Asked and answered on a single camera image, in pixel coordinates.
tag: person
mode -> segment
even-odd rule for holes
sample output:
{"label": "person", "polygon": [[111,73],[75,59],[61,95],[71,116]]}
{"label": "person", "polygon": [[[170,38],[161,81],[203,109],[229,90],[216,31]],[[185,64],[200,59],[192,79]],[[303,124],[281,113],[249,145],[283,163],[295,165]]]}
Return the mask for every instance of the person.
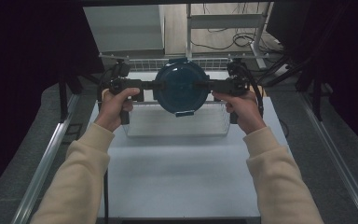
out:
{"label": "person", "polygon": [[[95,223],[103,191],[103,175],[109,163],[107,149],[120,126],[120,110],[132,111],[130,96],[139,89],[113,95],[103,92],[100,113],[86,132],[69,147],[31,223]],[[238,125],[249,150],[246,161],[253,177],[261,222],[323,223],[310,191],[287,147],[278,144],[261,118],[255,94],[241,97],[213,92],[227,102],[227,112],[239,115]]]}

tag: hand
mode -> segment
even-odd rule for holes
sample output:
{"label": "hand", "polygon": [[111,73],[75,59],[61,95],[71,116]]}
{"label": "hand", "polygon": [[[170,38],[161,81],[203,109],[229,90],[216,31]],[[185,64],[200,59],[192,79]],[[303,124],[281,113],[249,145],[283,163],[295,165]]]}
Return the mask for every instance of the hand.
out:
{"label": "hand", "polygon": [[136,95],[140,92],[138,88],[128,88],[122,91],[121,93],[114,95],[108,89],[104,90],[103,95],[103,104],[100,109],[98,117],[95,119],[94,123],[100,125],[101,127],[114,131],[121,125],[120,111],[121,109],[125,111],[132,111],[132,101],[126,101],[128,97]]}
{"label": "hand", "polygon": [[258,111],[255,93],[248,91],[242,96],[231,96],[220,92],[212,92],[212,95],[222,101],[226,101],[226,111],[238,114],[238,125],[246,133],[252,133],[266,127]]}

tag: aluminum rail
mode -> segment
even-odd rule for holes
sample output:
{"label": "aluminum rail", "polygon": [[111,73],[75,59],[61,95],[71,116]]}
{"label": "aluminum rail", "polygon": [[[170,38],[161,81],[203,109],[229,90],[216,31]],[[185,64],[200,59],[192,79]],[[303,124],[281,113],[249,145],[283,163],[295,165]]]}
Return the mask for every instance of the aluminum rail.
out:
{"label": "aluminum rail", "polygon": [[34,208],[34,203],[36,202],[37,196],[40,193],[40,190],[45,183],[46,176],[50,170],[51,164],[54,161],[57,150],[61,144],[63,136],[65,135],[66,130],[68,129],[69,123],[71,122],[72,116],[79,99],[79,95],[72,95],[68,103],[68,117],[63,123],[59,123],[52,135],[48,147],[46,148],[45,153],[43,154],[42,160],[34,172],[34,177],[31,180],[30,185],[28,186],[27,191],[22,198],[22,201],[17,209],[17,212],[11,224],[22,224],[28,221],[29,216]]}
{"label": "aluminum rail", "polygon": [[339,150],[331,138],[329,132],[325,129],[324,124],[319,121],[316,116],[313,114],[312,109],[310,107],[310,100],[308,99],[306,93],[299,93],[299,98],[301,104],[306,110],[310,121],[315,128],[316,133],[321,138],[324,146],[330,156],[330,159],[336,166],[338,174],[340,175],[342,181],[344,182],[345,187],[347,188],[349,194],[351,195],[357,209],[358,209],[358,183],[351,173],[350,168],[342,158]]}
{"label": "aluminum rail", "polygon": [[[275,2],[305,2],[307,0],[275,0]],[[201,4],[201,3],[238,3],[238,1],[223,1],[223,0],[48,0],[48,2],[60,5],[75,5],[80,4],[83,7],[112,7],[112,6],[139,6],[139,5],[171,5],[171,4]],[[269,2],[269,0],[249,1],[242,2]]]}

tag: cream sweater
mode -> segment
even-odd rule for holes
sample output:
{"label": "cream sweater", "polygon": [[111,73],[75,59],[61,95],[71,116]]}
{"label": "cream sweater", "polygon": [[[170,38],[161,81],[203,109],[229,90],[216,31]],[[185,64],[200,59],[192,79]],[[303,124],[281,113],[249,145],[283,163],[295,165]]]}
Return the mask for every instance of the cream sweater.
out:
{"label": "cream sweater", "polygon": [[[95,223],[114,135],[91,124],[68,148],[62,164],[31,223]],[[270,128],[244,137],[263,224],[323,223],[318,209],[287,148]]]}

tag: dark background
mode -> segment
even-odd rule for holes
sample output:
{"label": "dark background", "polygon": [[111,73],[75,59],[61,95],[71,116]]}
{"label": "dark background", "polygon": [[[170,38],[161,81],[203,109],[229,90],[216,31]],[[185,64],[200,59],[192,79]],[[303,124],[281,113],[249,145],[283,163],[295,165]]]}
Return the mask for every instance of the dark background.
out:
{"label": "dark background", "polygon": [[337,6],[345,4],[348,6],[317,55],[311,74],[318,73],[323,83],[332,87],[330,103],[358,135],[358,1],[275,3],[267,31],[283,43],[293,61],[301,63],[327,32]]}
{"label": "dark background", "polygon": [[0,175],[59,74],[103,71],[80,4],[0,1]]}

